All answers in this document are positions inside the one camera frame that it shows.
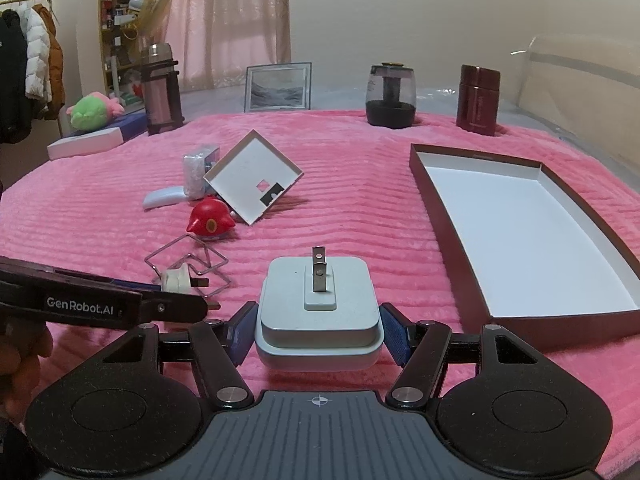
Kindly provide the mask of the person's hand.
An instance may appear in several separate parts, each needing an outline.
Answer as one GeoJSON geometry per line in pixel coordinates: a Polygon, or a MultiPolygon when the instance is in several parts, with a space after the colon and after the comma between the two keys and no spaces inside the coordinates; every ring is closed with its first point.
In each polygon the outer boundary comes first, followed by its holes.
{"type": "Polygon", "coordinates": [[[1,321],[1,414],[19,424],[40,382],[40,359],[50,356],[53,340],[46,323],[1,321]]]}

